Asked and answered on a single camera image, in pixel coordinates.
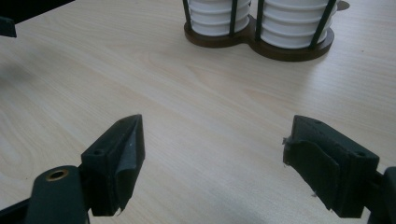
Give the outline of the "tall stack of paper cups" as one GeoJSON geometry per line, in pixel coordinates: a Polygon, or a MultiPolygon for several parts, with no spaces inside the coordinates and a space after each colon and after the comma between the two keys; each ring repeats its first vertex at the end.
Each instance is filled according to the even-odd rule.
{"type": "Polygon", "coordinates": [[[310,46],[329,0],[265,0],[261,39],[282,49],[310,46]]]}

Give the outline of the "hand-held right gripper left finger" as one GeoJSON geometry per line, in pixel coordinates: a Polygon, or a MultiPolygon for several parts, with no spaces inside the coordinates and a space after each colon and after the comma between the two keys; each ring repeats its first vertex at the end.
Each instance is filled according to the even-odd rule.
{"type": "Polygon", "coordinates": [[[124,210],[146,156],[140,114],[116,121],[81,155],[88,207],[96,217],[124,210]]]}

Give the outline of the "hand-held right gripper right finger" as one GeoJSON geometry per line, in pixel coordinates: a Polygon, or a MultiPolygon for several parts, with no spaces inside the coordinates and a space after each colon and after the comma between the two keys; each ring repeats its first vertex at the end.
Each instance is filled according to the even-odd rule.
{"type": "Polygon", "coordinates": [[[360,217],[365,184],[379,157],[326,123],[296,115],[284,140],[283,162],[291,166],[326,208],[339,217],[360,217]]]}

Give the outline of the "dark wooden wire cup holder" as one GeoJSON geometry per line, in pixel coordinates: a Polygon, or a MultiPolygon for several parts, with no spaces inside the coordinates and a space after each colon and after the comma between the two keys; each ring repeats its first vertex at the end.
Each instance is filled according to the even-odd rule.
{"type": "Polygon", "coordinates": [[[326,54],[334,40],[334,32],[331,29],[332,15],[337,10],[337,0],[329,0],[322,15],[318,28],[312,38],[311,44],[303,49],[282,49],[264,42],[261,39],[263,4],[265,0],[251,0],[249,23],[246,28],[239,32],[234,31],[237,1],[233,0],[230,32],[222,36],[206,36],[195,33],[191,28],[191,14],[188,0],[182,0],[186,22],[184,32],[187,39],[205,48],[227,48],[238,44],[247,44],[260,55],[284,62],[304,62],[314,60],[326,54]]]}

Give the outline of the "short stack of paper cups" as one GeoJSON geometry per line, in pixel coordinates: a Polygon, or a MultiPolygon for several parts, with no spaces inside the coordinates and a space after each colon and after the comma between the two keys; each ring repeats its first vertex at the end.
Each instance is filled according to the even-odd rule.
{"type": "MultiPolygon", "coordinates": [[[[239,32],[249,23],[251,0],[236,0],[234,31],[239,32]]],[[[188,0],[191,28],[206,36],[222,36],[230,32],[233,0],[188,0]]]]}

